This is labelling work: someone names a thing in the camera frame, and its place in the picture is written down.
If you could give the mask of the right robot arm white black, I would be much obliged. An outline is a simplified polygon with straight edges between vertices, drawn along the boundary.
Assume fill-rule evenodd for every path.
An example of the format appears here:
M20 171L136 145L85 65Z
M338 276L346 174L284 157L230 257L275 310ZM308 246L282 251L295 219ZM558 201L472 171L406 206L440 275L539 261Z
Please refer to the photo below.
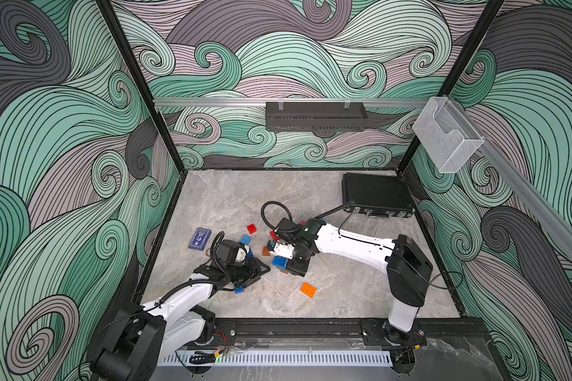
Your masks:
M304 224L284 218L273 232L278 243L272 252L285 259L281 269L290 274L304 277L311 258L319 253L345 257L382 272L393 297L383 329L386 340L398 347L423 343L414 323L425 304L434 266L413 239L403 234L396 238L365 236L317 218Z

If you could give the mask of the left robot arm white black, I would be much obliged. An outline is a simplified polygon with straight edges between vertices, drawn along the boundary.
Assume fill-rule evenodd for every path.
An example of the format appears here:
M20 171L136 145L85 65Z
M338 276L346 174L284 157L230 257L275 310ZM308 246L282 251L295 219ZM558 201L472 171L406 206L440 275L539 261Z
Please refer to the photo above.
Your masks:
M163 297L142 306L125 304L99 329L99 347L87 354L90 379L149 380L158 363L184 344L213 340L215 315L201 303L229 291L229 284L233 291L245 289L268 272L253 257L223 268L207 261Z

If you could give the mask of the red lego brick centre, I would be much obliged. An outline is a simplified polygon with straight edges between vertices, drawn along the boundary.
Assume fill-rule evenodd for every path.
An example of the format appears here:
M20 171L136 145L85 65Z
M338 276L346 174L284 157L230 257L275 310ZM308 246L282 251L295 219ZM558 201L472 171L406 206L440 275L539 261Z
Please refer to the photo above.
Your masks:
M270 236L271 236L271 238L272 238L273 241L279 241L279 239L280 239L280 238L276 235L276 232L273 231L273 230L270 232Z

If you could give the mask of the orange lego brick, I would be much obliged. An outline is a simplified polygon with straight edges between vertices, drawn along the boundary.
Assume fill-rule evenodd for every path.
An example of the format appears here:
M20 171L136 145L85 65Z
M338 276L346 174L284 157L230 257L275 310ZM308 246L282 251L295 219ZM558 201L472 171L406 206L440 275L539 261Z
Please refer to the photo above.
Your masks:
M300 291L308 296L309 298L314 298L317 292L317 289L312 286L311 284L304 282L300 288Z

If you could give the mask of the light blue brick left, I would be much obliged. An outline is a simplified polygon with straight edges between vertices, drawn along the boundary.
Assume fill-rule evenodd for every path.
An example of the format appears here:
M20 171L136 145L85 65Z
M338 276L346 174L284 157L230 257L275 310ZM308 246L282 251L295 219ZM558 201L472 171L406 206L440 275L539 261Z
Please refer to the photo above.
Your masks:
M244 235L244 236L242 237L242 239L240 240L240 242L241 242L242 244L247 245L247 246L250 245L251 241L252 241L252 239L251 239L251 237L248 236L248 235Z

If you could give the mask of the blue card tag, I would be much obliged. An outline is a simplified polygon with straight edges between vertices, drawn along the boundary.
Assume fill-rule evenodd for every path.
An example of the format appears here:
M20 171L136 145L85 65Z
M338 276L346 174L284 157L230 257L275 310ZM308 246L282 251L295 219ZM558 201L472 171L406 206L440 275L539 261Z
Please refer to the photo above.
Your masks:
M193 233L192 239L187 247L189 247L189 249L203 251L206 248L210 236L211 230L198 227L195 233Z

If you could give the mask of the black case on table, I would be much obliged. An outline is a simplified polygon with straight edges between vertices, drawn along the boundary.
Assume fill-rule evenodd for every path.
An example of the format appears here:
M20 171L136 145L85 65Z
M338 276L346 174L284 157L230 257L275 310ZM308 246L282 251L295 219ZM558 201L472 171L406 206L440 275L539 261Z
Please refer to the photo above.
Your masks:
M342 179L345 211L368 217L411 217L415 203L406 183L394 176L346 173Z

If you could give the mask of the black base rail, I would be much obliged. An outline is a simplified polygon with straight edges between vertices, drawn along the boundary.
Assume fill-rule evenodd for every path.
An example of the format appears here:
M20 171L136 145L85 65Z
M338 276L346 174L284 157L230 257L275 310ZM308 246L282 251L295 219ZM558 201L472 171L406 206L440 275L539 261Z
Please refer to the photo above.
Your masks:
M260 339L361 340L365 346L410 347L425 345L429 338L487 338L489 332L479 318L418 318L403 333L386 318L228 318L214 322L232 341Z

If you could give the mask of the black perforated wall tray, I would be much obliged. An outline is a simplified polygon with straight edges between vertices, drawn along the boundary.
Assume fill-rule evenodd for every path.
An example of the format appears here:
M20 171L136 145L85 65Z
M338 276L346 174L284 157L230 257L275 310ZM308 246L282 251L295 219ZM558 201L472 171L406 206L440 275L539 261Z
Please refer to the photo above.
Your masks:
M361 132L368 114L363 103L267 103L265 127L271 132Z

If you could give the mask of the aluminium rail back wall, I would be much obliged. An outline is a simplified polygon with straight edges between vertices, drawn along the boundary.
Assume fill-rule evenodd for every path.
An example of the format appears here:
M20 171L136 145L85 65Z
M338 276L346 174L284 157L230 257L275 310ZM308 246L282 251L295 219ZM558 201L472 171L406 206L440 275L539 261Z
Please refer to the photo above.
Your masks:
M427 99L393 98L154 98L156 107L264 107L267 103L339 103L348 106L351 103L363 103L370 108L424 108Z

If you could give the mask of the aluminium rail wall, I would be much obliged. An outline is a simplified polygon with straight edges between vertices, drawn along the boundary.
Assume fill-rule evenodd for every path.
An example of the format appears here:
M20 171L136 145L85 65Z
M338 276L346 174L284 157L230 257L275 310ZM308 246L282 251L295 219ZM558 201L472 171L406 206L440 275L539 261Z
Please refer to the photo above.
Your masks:
M480 153L489 159L525 209L572 263L572 226L533 186L532 159L513 127L487 106L465 110L458 102L454 105L484 138Z
M348 106L351 103L363 103L370 108L424 108L427 99L393 98L154 98L156 107L264 107L267 103L339 103Z

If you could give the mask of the clear plastic wall bin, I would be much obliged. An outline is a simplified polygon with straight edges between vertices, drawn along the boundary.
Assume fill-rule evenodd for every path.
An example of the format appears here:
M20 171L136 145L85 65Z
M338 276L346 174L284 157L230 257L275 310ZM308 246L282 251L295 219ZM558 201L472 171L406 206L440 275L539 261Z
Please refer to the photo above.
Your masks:
M458 172L485 142L461 104L446 96L427 101L413 131L441 174Z

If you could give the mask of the black frame post left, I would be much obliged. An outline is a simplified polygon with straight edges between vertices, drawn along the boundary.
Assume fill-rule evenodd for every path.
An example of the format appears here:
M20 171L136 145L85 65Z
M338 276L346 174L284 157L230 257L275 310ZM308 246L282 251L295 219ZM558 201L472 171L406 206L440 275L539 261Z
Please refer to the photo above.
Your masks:
M173 142L164 117L159 111L157 111L156 107L154 106L153 96L151 90L149 89L149 85L147 84L142 74L141 68L133 54L133 49L127 40L126 34L122 28L112 2L108 0L97 0L96 5L98 6L99 11L103 16L104 21L106 22L107 28L111 33L114 43L116 44L127 69L133 76L135 87L141 95L142 101L145 104L147 111L149 111L149 116L153 120L157 133L160 135L162 141L166 146L168 154L170 155L176 167L176 171L181 177L185 177L187 175L187 170L184 168L183 162Z

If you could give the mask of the black frame post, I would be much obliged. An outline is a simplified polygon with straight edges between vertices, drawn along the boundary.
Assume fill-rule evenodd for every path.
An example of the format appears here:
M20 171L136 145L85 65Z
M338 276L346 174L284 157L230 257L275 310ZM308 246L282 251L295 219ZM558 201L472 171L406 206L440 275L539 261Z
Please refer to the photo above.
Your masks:
M149 111L149 116L153 120L157 133L160 135L162 141L166 146L168 154L170 155L176 167L176 171L181 177L185 177L187 175L187 170L184 168L183 162L173 142L164 117L159 111L157 111L156 107L154 106L153 96L151 90L149 89L149 85L147 84L142 74L141 68L133 54L133 49L127 40L126 34L122 28L112 2L108 0L97 0L96 5L98 6L99 11L103 16L104 21L106 22L107 28L111 33L114 43L116 44L127 69L133 76L135 87L141 95L142 101L145 104L147 111Z
M504 0L490 0L487 2L484 10L481 12L480 18L466 40L462 52L459 53L459 56L451 68L447 78L443 81L443 85L439 90L438 96L449 95L454 90L456 83L470 64L470 61L473 59L474 54L477 52L482 40L489 30L489 27L495 17L497 17L497 14L502 8L504 2ZM398 177L402 177L403 174L405 174L405 171L407 170L408 165L410 165L419 146L419 138L414 136L397 167L396 173Z

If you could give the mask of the aluminium rail right wall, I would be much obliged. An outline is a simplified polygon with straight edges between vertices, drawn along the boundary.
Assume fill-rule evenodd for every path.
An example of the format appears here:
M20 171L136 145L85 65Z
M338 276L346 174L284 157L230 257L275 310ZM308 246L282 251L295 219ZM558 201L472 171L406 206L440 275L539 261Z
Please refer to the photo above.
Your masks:
M533 186L532 159L513 127L487 106L465 110L458 102L454 105L484 138L480 153L489 159L525 209L572 263L572 226Z

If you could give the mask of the black frame post right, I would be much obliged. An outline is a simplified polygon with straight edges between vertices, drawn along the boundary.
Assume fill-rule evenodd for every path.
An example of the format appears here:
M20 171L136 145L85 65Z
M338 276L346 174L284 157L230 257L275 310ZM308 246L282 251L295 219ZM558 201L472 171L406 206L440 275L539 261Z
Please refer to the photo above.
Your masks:
M438 96L449 95L454 90L456 83L470 64L470 61L473 59L474 54L477 52L482 40L489 30L489 27L495 17L497 17L497 14L502 8L504 2L504 0L490 0L487 2L484 10L481 12L480 18L466 40L462 52L459 53L459 56L451 68L447 78L443 81L443 85L439 90ZM408 165L410 165L419 146L419 138L414 136L397 167L396 173L398 177L402 177L403 174L405 174L405 171L407 170Z

